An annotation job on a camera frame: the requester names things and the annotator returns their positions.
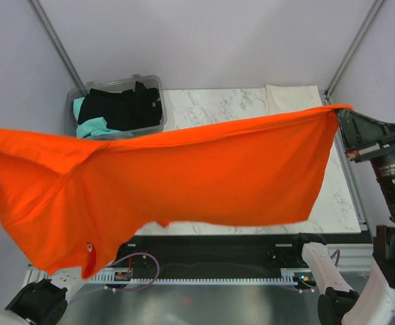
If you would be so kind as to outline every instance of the clear plastic container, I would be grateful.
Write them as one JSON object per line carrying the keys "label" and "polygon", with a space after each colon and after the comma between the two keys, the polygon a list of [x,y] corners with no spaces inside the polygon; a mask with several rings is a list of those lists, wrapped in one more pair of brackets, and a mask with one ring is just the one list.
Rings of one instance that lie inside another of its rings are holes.
{"label": "clear plastic container", "polygon": [[157,88],[159,90],[159,97],[161,100],[161,106],[163,109],[163,117],[160,121],[160,125],[155,125],[153,127],[145,127],[142,129],[134,129],[124,132],[116,132],[108,135],[100,135],[98,137],[93,137],[92,139],[98,140],[114,140],[114,139],[128,139],[130,137],[139,137],[142,135],[149,135],[153,133],[159,133],[164,130],[164,125],[167,123],[167,109],[165,107],[163,88],[161,87],[161,80],[157,76],[144,76],[134,75],[132,78],[123,79],[118,81],[112,81],[110,83],[88,83],[86,87],[81,90],[78,88],[71,89],[66,97],[66,107],[65,107],[65,134],[76,136],[77,120],[73,113],[74,100],[86,96],[89,90],[99,89],[102,91],[109,92],[122,92],[125,90],[135,90],[136,81],[143,83],[146,88]]}

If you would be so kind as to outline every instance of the orange shirt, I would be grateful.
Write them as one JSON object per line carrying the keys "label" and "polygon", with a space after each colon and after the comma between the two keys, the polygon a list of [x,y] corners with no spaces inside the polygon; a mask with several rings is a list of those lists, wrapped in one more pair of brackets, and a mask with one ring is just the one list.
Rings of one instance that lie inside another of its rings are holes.
{"label": "orange shirt", "polygon": [[0,129],[1,224],[39,269],[81,266],[88,278],[150,221],[304,221],[323,182],[337,108],[351,107],[109,142]]}

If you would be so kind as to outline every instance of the marble surface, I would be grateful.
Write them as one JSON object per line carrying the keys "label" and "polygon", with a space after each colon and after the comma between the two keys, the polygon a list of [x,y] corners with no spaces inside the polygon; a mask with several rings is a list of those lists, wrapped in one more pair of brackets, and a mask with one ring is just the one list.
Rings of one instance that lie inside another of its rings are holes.
{"label": "marble surface", "polygon": [[[164,97],[169,113],[165,131],[280,114],[321,105],[316,86],[169,90],[164,91]],[[198,222],[174,222],[166,228],[157,223],[149,223],[137,234],[296,234],[359,231],[344,172],[333,146],[322,189],[309,220],[305,222],[270,227],[229,227]]]}

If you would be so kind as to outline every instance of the white wall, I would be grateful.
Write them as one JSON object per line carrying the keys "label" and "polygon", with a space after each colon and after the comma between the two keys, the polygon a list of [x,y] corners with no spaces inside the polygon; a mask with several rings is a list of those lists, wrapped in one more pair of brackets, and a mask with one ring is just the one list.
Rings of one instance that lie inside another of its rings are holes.
{"label": "white wall", "polygon": [[[395,0],[382,8],[332,97],[378,120],[395,122]],[[371,164],[354,164],[354,169],[370,224],[390,225]]]}
{"label": "white wall", "polygon": [[84,82],[325,89],[373,0],[40,0]]}
{"label": "white wall", "polygon": [[[0,1],[0,127],[61,133],[72,87],[27,2]],[[0,226],[0,306],[21,289],[27,263]]]}

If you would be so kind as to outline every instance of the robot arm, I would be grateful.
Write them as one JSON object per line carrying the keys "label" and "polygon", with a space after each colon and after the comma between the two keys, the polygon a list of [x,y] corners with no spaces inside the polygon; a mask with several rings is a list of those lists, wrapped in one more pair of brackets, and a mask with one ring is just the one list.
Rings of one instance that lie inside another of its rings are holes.
{"label": "robot arm", "polygon": [[80,267],[64,269],[51,280],[29,283],[0,309],[0,325],[57,324],[84,283]]}
{"label": "robot arm", "polygon": [[304,243],[302,258],[321,293],[318,315],[322,325],[395,324],[395,228],[377,228],[373,256],[371,275],[358,296],[334,266],[325,244]]}

